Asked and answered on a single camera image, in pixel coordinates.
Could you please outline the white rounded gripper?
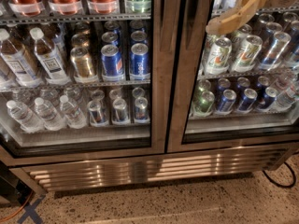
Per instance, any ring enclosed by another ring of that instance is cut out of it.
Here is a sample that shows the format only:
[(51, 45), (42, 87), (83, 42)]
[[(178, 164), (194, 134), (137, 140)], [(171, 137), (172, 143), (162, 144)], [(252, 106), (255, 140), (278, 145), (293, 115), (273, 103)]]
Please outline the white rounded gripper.
[(260, 8), (291, 7), (298, 0), (236, 0), (235, 6), (219, 17), (211, 19), (206, 32), (211, 35), (226, 35), (242, 27)]

